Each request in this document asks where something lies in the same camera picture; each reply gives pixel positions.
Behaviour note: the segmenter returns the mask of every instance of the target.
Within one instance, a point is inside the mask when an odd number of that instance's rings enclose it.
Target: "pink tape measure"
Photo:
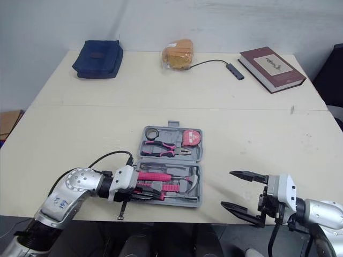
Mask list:
[[[183,146],[197,146],[200,143],[200,133],[195,130],[185,130],[182,135]]]

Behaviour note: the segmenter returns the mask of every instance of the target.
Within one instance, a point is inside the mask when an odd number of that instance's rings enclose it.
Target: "pink-handled pliers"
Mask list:
[[[177,155],[189,155],[192,154],[192,151],[182,148],[182,147],[176,147],[174,143],[164,143],[162,141],[144,141],[145,145],[149,146],[159,146],[162,148],[168,149],[168,151],[161,152],[161,153],[153,153],[153,152],[147,152],[147,151],[142,151],[140,154],[142,156],[155,156],[155,157],[174,157],[176,154]]]

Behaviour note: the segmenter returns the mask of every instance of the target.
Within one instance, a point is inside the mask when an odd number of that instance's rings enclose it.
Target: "black cable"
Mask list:
[[[15,224],[14,224],[5,234],[2,234],[2,235],[0,236],[0,240],[3,239],[4,237],[6,237],[9,233],[11,233],[11,231],[12,231],[18,224],[20,224],[20,223],[22,223],[22,222],[25,222],[25,221],[28,221],[28,220],[30,220],[30,219],[32,219],[32,218],[26,218],[26,219],[24,219],[24,220],[22,220],[22,221],[19,221],[19,222],[15,223]]]
[[[112,155],[112,154],[128,154],[130,156],[130,158],[128,159],[128,162],[126,163],[127,165],[132,166],[133,165],[133,157],[132,154],[128,151],[114,151],[108,154],[105,154],[103,156],[101,156],[99,159],[97,159],[95,162],[93,162],[91,165],[88,166],[88,168],[93,167],[94,165],[96,165],[99,161],[101,161],[102,159],[104,159],[105,157]]]
[[[197,64],[195,64],[195,65],[192,65],[192,66],[190,66],[187,70],[189,70],[189,69],[191,69],[191,68],[193,68],[193,67],[195,67],[195,66],[198,66],[198,65],[200,65],[200,64],[203,64],[203,63],[209,63],[209,62],[222,62],[222,63],[225,63],[225,64],[228,64],[227,62],[225,62],[225,61],[223,61],[223,60],[209,60],[209,61],[204,61],[204,62],[202,62],[202,63],[197,63]]]
[[[71,170],[68,170],[68,171],[66,171],[65,173],[63,173],[62,175],[60,175],[60,177],[55,181],[55,183],[53,184],[52,188],[50,189],[48,196],[51,195],[51,193],[52,193],[53,190],[55,189],[57,183],[58,183],[65,175],[67,175],[70,171],[72,171],[72,170],[74,170],[74,169],[76,169],[76,168],[73,168],[73,169],[71,169]]]
[[[270,236],[269,243],[268,243],[268,256],[269,257],[273,257],[273,244],[274,244],[275,237],[277,236],[280,226],[281,226],[280,223],[275,224],[272,235]]]
[[[311,247],[312,247],[312,243],[313,243],[313,236],[310,236],[310,240],[307,243],[307,247],[306,247],[306,251],[305,251],[305,257],[309,256],[309,253],[310,253],[310,250],[311,250]]]

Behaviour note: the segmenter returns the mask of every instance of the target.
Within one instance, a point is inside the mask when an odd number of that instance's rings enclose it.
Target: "label on robot arm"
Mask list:
[[[63,195],[51,194],[43,204],[41,211],[55,220],[62,221],[71,202],[72,200]]]

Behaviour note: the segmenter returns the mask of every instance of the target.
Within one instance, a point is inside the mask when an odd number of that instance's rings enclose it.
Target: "plastic bag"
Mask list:
[[[162,52],[163,66],[167,69],[187,70],[193,60],[193,42],[189,39],[176,40]]]

